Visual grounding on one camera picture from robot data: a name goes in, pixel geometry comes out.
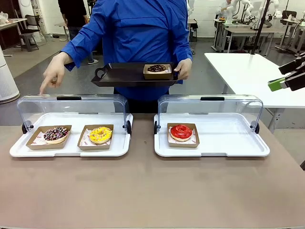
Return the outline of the person's left hand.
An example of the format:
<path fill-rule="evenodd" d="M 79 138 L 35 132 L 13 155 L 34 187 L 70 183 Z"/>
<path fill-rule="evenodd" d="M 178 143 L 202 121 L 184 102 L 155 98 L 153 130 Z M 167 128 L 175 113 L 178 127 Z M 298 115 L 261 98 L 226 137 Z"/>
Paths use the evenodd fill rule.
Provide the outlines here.
<path fill-rule="evenodd" d="M 181 60 L 174 68 L 174 71 L 178 73 L 179 80 L 186 80 L 191 74 L 192 60 L 190 58 Z"/>

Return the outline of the person's right hand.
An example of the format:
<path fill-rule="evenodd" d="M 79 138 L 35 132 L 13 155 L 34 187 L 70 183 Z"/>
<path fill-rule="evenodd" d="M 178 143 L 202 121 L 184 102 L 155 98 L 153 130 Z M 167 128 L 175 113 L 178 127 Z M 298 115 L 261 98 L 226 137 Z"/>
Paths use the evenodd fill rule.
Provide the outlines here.
<path fill-rule="evenodd" d="M 56 88 L 61 85 L 65 73 L 65 65 L 71 62 L 71 57 L 65 52 L 61 52 L 52 58 L 43 73 L 44 80 L 40 86 L 40 95 L 44 94 L 47 87 Z"/>

